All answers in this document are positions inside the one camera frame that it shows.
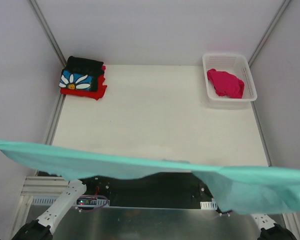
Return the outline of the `white plastic basket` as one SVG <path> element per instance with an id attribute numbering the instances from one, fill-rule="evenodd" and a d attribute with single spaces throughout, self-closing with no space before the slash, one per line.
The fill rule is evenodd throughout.
<path id="1" fill-rule="evenodd" d="M 220 105 L 239 105 L 257 100 L 258 94 L 247 59 L 234 53 L 202 56 L 209 100 Z"/>

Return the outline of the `teal t shirt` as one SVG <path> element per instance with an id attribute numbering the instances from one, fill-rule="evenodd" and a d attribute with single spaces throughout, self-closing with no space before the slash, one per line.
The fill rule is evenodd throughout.
<path id="1" fill-rule="evenodd" d="M 213 166 L 107 155 L 31 142 L 0 140 L 0 151 L 28 168 L 66 180 L 104 176 L 140 179 L 157 173 L 192 173 L 219 208 L 240 214 L 300 212 L 300 170 L 266 166 Z"/>

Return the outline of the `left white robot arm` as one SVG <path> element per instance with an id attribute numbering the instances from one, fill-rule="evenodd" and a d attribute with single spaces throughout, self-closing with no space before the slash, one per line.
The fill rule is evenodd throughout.
<path id="1" fill-rule="evenodd" d="M 55 202 L 35 220 L 23 225 L 12 240 L 51 240 L 59 223 L 74 205 L 76 200 L 87 190 L 82 181 L 69 182 Z"/>

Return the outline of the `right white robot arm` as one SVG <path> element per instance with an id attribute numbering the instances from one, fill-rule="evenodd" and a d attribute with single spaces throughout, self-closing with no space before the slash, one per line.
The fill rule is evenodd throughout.
<path id="1" fill-rule="evenodd" d="M 258 240 L 297 240 L 290 230 L 277 224 L 267 214 L 251 214 L 251 217 L 260 230 Z"/>

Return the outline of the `red folded t shirt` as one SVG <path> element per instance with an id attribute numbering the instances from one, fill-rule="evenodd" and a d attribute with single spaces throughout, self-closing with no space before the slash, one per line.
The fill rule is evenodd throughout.
<path id="1" fill-rule="evenodd" d="M 62 75 L 59 87 L 60 93 L 63 95 L 86 97 L 95 100 L 101 99 L 107 89 L 104 75 L 98 77 L 83 75 L 78 78 L 75 78 L 74 74 L 71 74 L 69 78 Z"/>

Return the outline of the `pink folded t shirt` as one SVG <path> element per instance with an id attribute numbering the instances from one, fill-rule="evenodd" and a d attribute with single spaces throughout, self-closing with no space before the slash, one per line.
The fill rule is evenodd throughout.
<path id="1" fill-rule="evenodd" d="M 104 74 L 105 74 L 105 71 L 106 71 L 106 66 L 105 66 L 105 65 L 103 65 L 101 69 L 102 69 L 102 71 L 103 71 L 103 73 L 102 73 L 102 74 L 104 75 Z"/>

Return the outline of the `magenta t shirt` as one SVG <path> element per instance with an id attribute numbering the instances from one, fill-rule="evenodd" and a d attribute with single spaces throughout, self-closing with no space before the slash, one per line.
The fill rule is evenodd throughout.
<path id="1" fill-rule="evenodd" d="M 245 83 L 233 74 L 212 68 L 207 71 L 207 78 L 219 97 L 241 99 L 244 95 Z"/>

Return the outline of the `left aluminium frame post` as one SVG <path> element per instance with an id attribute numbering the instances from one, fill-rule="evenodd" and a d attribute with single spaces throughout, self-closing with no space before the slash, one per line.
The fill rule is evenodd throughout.
<path id="1" fill-rule="evenodd" d="M 59 44 L 57 43 L 57 40 L 56 40 L 48 22 L 38 4 L 38 1 L 37 0 L 28 0 L 27 2 L 29 4 L 29 6 L 31 7 L 38 23 L 40 24 L 48 42 L 49 42 L 50 46 L 52 47 L 54 53 L 56 54 L 58 60 L 60 61 L 61 65 L 63 67 L 65 67 L 66 59 L 65 59 L 65 57 L 59 47 Z"/>

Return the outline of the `aluminium frame post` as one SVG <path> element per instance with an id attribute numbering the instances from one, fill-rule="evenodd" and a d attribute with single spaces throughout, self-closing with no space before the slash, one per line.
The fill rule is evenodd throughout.
<path id="1" fill-rule="evenodd" d="M 251 67 L 255 60 L 257 59 L 258 55 L 266 45 L 268 39 L 270 38 L 271 34 L 275 30 L 276 26 L 280 22 L 281 18 L 291 5 L 293 0 L 283 0 L 282 3 L 280 4 L 279 8 L 277 9 L 276 13 L 274 14 L 272 20 L 270 21 L 268 27 L 266 28 L 265 32 L 263 33 L 261 39 L 259 40 L 255 50 L 253 51 L 250 59 L 248 60 L 248 65 Z"/>
<path id="2" fill-rule="evenodd" d="M 37 0 L 28 0 L 27 2 L 29 4 L 29 6 L 31 7 L 38 23 L 40 24 L 48 42 L 49 42 L 50 46 L 52 47 L 54 53 L 56 54 L 58 60 L 60 61 L 61 65 L 63 67 L 65 67 L 66 59 L 65 59 L 65 57 L 59 47 L 59 44 L 57 43 L 57 40 L 56 40 L 48 22 L 38 4 L 38 1 Z"/>

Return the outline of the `right aluminium frame post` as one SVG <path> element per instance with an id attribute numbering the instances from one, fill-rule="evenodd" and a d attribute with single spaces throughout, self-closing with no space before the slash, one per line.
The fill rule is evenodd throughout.
<path id="1" fill-rule="evenodd" d="M 281 18 L 291 5 L 293 0 L 283 0 L 282 3 L 280 4 L 279 8 L 277 9 L 276 13 L 274 14 L 272 20 L 270 21 L 268 27 L 266 28 L 265 32 L 263 33 L 261 39 L 259 40 L 255 50 L 253 51 L 250 59 L 248 60 L 248 65 L 251 67 L 255 60 L 257 59 L 258 55 L 266 45 L 268 39 L 270 38 L 271 34 L 275 30 L 276 26 L 280 22 Z"/>

